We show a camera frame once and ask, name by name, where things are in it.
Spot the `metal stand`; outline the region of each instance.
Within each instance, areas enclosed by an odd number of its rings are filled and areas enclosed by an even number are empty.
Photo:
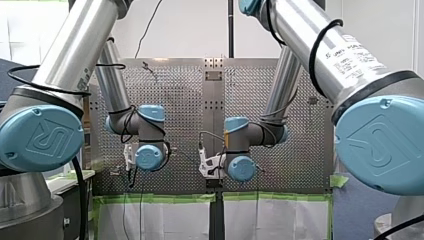
[[[218,179],[206,180],[206,187],[215,193],[215,201],[209,206],[209,240],[225,240],[224,197]]]
[[[2,240],[63,240],[62,198],[54,196],[50,205],[38,212],[0,223]]]

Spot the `metal frame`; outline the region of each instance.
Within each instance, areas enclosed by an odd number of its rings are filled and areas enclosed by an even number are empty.
[[[154,80],[154,76],[150,73],[144,63],[148,64],[148,68],[156,72],[159,78],[159,81],[162,81],[161,86],[168,87],[169,94],[173,94],[171,97],[176,101],[179,101],[181,104],[190,105],[193,108],[200,108],[196,110],[195,118],[185,118],[189,114],[184,112],[178,115],[179,111],[185,111],[184,107],[178,107],[175,109],[167,109],[167,121],[165,122],[165,129],[169,132],[170,137],[173,138],[174,142],[177,143],[176,158],[172,159],[170,165],[168,165],[164,170],[155,174],[147,174],[146,178],[140,177],[139,174],[136,179],[136,186],[134,189],[126,189],[126,173],[124,170],[124,158],[123,154],[117,154],[117,150],[112,150],[111,148],[122,148],[123,146],[119,141],[119,136],[105,135],[104,122],[102,121],[105,117],[105,106],[102,96],[99,93],[99,88],[96,85],[95,81],[92,81],[91,85],[92,96],[90,97],[90,107],[91,107],[91,146],[92,146],[92,161],[94,161],[93,168],[99,173],[94,179],[94,194],[95,195],[114,195],[122,194],[123,192],[153,192],[161,194],[190,194],[190,193],[205,193],[207,192],[205,180],[201,177],[201,174],[198,172],[197,162],[198,162],[198,153],[197,153],[197,141],[198,133],[197,130],[208,130],[214,132],[218,135],[223,134],[223,123],[224,115],[229,113],[228,110],[231,107],[231,102],[226,102],[228,96],[226,96],[226,89],[228,88],[228,81],[232,77],[233,72],[244,71],[244,68],[250,68],[251,71],[259,71],[261,74],[264,73],[263,79],[266,84],[272,83],[272,75],[277,64],[276,59],[221,59],[221,58],[208,58],[208,59],[124,59],[122,63],[127,65],[127,69],[123,71],[124,80],[127,84],[129,95],[131,100],[148,98],[154,99],[156,97],[160,98],[161,93],[155,93],[153,88],[143,88],[143,84]],[[319,97],[319,95],[313,89],[313,86],[307,81],[307,74],[303,72],[300,78],[303,80],[302,88],[299,90],[300,93],[306,91],[308,96],[311,98],[317,98],[319,104],[316,106],[310,107],[310,105],[301,105],[304,102],[297,103],[294,107],[294,115],[300,116],[296,111],[302,111],[302,106],[310,111],[310,124],[311,131],[315,131],[313,137],[318,139],[314,140],[316,142],[325,142],[325,144],[317,145],[322,147],[321,155],[319,159],[316,159],[313,154],[305,155],[301,161],[308,160],[308,163],[315,163],[310,165],[310,170],[312,175],[308,176],[307,181],[316,181],[318,184],[312,184],[310,188],[306,187],[287,187],[284,186],[284,182],[271,182],[273,186],[270,186],[269,181],[281,181],[279,178],[262,178],[262,174],[257,179],[252,180],[251,183],[244,184],[234,184],[229,180],[225,181],[225,191],[278,191],[278,192],[294,192],[294,193],[325,193],[329,190],[329,176],[332,173],[332,162],[333,162],[333,126],[330,122],[331,117],[331,104],[328,103],[325,99]],[[243,79],[249,78],[248,75],[243,75]],[[169,81],[170,85],[166,85],[164,81]],[[181,89],[178,88],[180,85],[195,83],[196,91],[199,91],[196,94],[187,94],[187,92],[178,92]],[[302,95],[299,99],[305,100],[305,96]],[[141,102],[132,102],[132,104],[141,104]],[[261,113],[264,109],[261,106],[252,106],[251,113]],[[181,144],[181,140],[184,138],[186,144]],[[108,141],[107,145],[102,145],[102,141]],[[220,141],[212,140],[209,137],[204,139],[204,145],[207,149],[208,155],[214,155],[217,152],[222,151],[222,143]],[[302,154],[304,148],[310,146],[299,145],[296,149],[292,151],[289,155],[291,158],[296,158]],[[193,168],[190,169],[181,169],[182,166],[188,166],[188,159],[182,154],[178,153],[178,148],[181,148],[184,151],[187,151],[189,157],[194,160],[196,163]],[[281,151],[281,149],[273,150],[264,150],[273,152],[273,156]],[[281,161],[274,161],[273,164],[280,164],[280,167],[284,167],[284,159]],[[321,167],[319,171],[316,171],[317,164]],[[308,164],[300,164],[306,166],[306,169],[303,169],[300,177],[307,176],[308,174]]]

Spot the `white wall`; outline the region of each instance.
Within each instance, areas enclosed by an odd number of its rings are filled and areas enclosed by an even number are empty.
[[[121,57],[133,58],[158,0],[136,0],[113,35]],[[235,57],[278,57],[280,48],[253,17],[234,8]],[[139,57],[228,57],[227,0],[164,0]]]
[[[417,2],[327,0],[327,6],[332,17],[344,20],[346,33],[355,36],[380,62],[393,70],[417,70]]]
[[[0,58],[40,64],[67,15],[66,2],[0,1]]]

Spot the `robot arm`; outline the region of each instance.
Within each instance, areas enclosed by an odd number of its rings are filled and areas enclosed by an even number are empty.
[[[118,54],[109,38],[100,54],[99,64],[110,65],[118,62]],[[163,166],[171,154],[169,144],[164,140],[165,110],[159,105],[141,105],[136,109],[130,104],[122,74],[117,68],[96,68],[96,76],[106,102],[109,116],[106,129],[121,135],[138,135],[139,148],[135,153],[135,164],[144,171],[156,171]]]
[[[312,0],[240,0],[240,9],[273,29],[316,77],[317,91],[335,106],[336,150],[346,168],[377,190],[424,194],[424,81],[391,72]],[[234,129],[245,131],[243,124]]]
[[[126,15],[130,4],[128,0],[75,3],[33,84],[15,88],[2,109],[2,168],[49,171],[77,154],[83,144],[81,99],[99,56],[101,63],[117,60],[113,42],[107,39],[115,21]],[[144,147],[139,149],[140,164],[147,169],[155,167],[152,162],[161,160],[164,152],[163,108],[141,106],[133,111],[119,71],[107,67],[97,73],[111,114],[110,127],[119,134],[139,134],[141,148]]]

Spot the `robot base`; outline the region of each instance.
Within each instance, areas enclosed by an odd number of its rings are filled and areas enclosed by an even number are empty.
[[[4,240],[63,240],[63,200],[53,197],[51,204],[38,212],[15,220],[0,223],[0,236]]]

